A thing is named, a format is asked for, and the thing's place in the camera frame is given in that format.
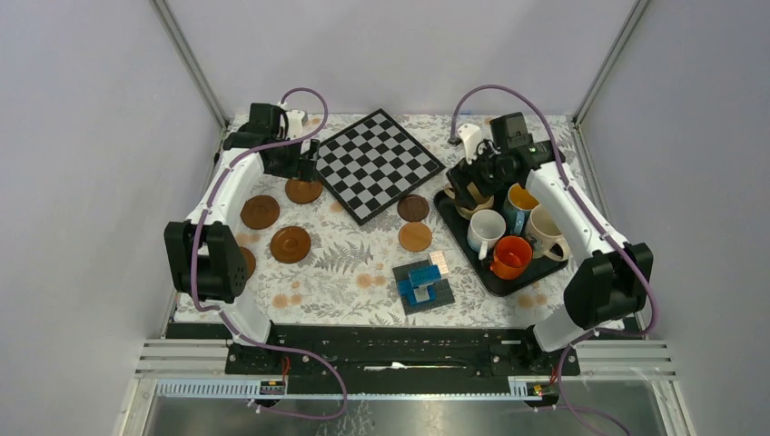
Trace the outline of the brown wooden ringed coaster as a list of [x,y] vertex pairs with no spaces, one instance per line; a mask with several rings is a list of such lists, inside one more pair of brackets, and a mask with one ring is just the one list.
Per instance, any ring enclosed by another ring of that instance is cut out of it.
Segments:
[[322,190],[323,185],[320,181],[288,180],[285,184],[288,199],[296,204],[313,203],[321,196]]
[[256,269],[256,258],[248,248],[240,246],[239,249],[245,262],[245,276],[249,280]]
[[257,195],[246,201],[240,217],[250,229],[262,230],[271,227],[278,220],[280,211],[278,202],[272,196]]
[[279,263],[298,263],[311,250],[311,237],[299,226],[280,229],[271,238],[272,257]]

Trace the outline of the orange mug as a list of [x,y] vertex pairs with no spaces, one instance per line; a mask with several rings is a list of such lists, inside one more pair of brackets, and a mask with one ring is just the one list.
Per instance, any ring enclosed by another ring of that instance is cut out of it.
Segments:
[[528,268],[532,259],[533,251],[528,241],[510,235],[497,242],[482,264],[499,279],[510,281],[518,278]]

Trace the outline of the dark walnut coaster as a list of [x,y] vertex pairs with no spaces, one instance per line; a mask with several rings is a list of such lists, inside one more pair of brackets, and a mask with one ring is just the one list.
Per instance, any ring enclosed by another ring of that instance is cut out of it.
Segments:
[[397,205],[397,212],[407,222],[419,222],[428,216],[429,203],[420,195],[406,195],[400,199]]

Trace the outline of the black white chessboard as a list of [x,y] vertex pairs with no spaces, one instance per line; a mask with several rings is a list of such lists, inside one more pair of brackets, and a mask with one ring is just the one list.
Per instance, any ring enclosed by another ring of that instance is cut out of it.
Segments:
[[379,109],[323,141],[322,184],[359,225],[440,174],[445,165]]

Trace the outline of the black cup tray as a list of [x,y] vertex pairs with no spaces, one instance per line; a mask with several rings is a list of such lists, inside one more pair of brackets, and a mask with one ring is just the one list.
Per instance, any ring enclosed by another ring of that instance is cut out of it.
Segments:
[[434,195],[433,203],[459,249],[477,274],[484,288],[492,295],[505,297],[567,267],[568,262],[556,262],[548,257],[535,259],[531,246],[523,238],[504,235],[484,259],[468,242],[470,220],[463,218],[452,200],[443,192]]

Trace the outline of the light orange coaster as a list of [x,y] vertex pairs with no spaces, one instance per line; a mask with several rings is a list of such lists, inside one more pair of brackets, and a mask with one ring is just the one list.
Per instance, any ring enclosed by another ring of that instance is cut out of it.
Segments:
[[406,223],[399,231],[400,245],[412,253],[422,252],[429,248],[432,242],[432,231],[424,223]]

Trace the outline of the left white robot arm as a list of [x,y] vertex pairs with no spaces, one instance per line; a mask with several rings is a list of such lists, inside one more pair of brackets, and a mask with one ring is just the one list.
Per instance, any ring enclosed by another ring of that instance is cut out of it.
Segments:
[[247,122],[224,139],[200,202],[163,232],[174,288],[190,295],[198,311],[219,316],[235,342],[250,345],[247,362],[261,373],[279,367],[282,351],[268,340],[270,318],[242,298],[249,265],[233,229],[263,175],[314,177],[320,142],[304,134],[307,123],[306,112],[285,104],[252,104]]

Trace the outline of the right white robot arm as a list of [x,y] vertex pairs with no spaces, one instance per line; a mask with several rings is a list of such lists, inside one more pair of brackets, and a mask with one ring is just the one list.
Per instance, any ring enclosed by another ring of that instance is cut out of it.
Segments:
[[542,374],[556,363],[556,350],[604,322],[645,308],[652,253],[644,243],[630,243],[601,215],[575,182],[554,140],[535,142],[523,114],[495,118],[490,129],[487,138],[474,124],[450,126],[450,143],[465,150],[447,173],[456,203],[475,205],[470,184],[483,196],[521,185],[545,207],[577,264],[562,307],[533,326],[535,341],[520,351],[524,368]]

